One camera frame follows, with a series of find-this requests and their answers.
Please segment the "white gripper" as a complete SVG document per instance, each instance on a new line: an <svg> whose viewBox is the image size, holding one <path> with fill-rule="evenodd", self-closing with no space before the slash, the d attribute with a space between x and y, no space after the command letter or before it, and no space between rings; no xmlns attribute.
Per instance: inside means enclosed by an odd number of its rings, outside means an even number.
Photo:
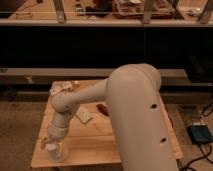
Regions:
<svg viewBox="0 0 213 171"><path fill-rule="evenodd" d="M40 148L44 150L49 140L52 142L59 142L63 140L68 133L68 124L51 121L47 128L48 138L45 137L41 140ZM63 142L57 143L56 157L63 158L65 156L65 144Z"/></svg>

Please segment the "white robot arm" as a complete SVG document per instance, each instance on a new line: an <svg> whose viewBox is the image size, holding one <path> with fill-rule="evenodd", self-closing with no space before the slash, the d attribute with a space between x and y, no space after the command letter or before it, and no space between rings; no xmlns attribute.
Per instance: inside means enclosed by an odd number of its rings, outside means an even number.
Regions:
<svg viewBox="0 0 213 171"><path fill-rule="evenodd" d="M179 171L160 105L160 87L158 69L129 64L90 87L54 95L44 143L49 158L61 162L68 156L63 140L79 106L104 101L124 171Z"/></svg>

